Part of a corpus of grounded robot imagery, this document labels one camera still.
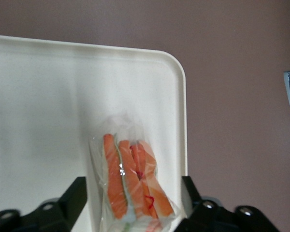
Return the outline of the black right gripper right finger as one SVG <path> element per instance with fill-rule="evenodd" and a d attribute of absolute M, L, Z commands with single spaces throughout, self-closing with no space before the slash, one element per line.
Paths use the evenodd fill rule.
<path fill-rule="evenodd" d="M 259 209 L 240 205 L 233 212 L 215 199 L 203 199 L 190 176 L 182 176 L 182 203 L 186 216 L 177 232 L 277 232 L 278 228 Z"/>

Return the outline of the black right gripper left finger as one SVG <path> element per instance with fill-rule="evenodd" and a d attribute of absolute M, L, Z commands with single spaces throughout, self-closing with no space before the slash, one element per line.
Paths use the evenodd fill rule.
<path fill-rule="evenodd" d="M 17 209 L 0 211 L 0 232 L 70 232 L 86 203 L 86 178 L 77 177 L 60 198 L 42 203 L 27 215 Z"/>

